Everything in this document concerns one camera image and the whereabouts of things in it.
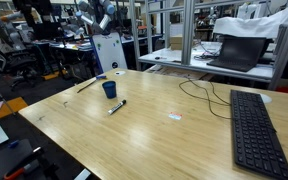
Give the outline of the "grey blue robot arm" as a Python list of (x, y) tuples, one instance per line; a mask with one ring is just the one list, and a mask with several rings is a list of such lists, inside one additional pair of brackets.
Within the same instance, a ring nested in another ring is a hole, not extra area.
[(110, 0), (79, 0), (77, 6), (76, 17), (89, 25), (94, 34), (103, 34), (115, 13)]

